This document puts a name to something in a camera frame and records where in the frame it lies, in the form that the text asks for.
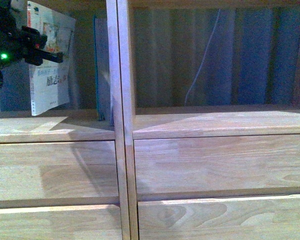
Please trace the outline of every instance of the black device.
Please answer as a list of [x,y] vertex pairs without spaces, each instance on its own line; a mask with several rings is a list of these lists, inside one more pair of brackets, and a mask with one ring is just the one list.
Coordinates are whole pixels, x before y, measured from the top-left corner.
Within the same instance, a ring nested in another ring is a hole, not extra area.
[[24,59],[26,63],[40,66],[43,59],[55,63],[63,62],[63,53],[44,51],[47,36],[27,26],[17,28],[11,13],[11,1],[0,5],[0,89],[3,85],[1,70]]

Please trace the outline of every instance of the drawer front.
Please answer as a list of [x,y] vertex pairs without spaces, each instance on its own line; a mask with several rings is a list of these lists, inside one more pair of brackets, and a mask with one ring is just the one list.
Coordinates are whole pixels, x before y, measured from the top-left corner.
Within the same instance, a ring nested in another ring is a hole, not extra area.
[[139,199],[300,189],[300,135],[135,140],[134,147]]
[[300,240],[300,196],[139,202],[140,240]]
[[0,209],[0,240],[121,240],[115,205]]
[[118,198],[113,141],[0,144],[0,201],[82,198]]

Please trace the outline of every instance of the wooden shelf board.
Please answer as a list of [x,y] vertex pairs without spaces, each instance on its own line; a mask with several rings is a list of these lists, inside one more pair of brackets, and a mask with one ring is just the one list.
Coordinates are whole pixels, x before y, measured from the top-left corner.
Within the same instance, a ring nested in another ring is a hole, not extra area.
[[133,139],[300,134],[300,109],[233,105],[137,109]]
[[133,8],[149,9],[218,9],[275,8],[300,5],[300,0],[130,0]]
[[0,143],[114,140],[114,128],[90,110],[0,112]]

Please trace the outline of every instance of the book cover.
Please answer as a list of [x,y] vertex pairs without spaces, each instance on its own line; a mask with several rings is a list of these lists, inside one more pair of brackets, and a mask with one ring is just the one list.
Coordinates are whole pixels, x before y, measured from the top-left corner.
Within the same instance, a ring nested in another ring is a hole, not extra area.
[[62,52],[63,63],[43,60],[41,66],[29,65],[31,113],[40,115],[69,102],[68,73],[70,49],[76,20],[32,1],[27,2],[27,26],[47,35],[45,51]]
[[95,85],[99,120],[114,125],[113,93],[110,81],[108,25],[106,18],[94,18]]

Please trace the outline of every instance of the blue curtain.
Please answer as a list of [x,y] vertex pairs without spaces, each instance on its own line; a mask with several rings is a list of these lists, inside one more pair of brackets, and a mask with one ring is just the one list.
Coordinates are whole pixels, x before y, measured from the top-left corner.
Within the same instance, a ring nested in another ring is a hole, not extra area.
[[[135,11],[138,107],[184,105],[216,17],[216,9]],[[187,106],[290,104],[299,41],[299,6],[222,9]]]

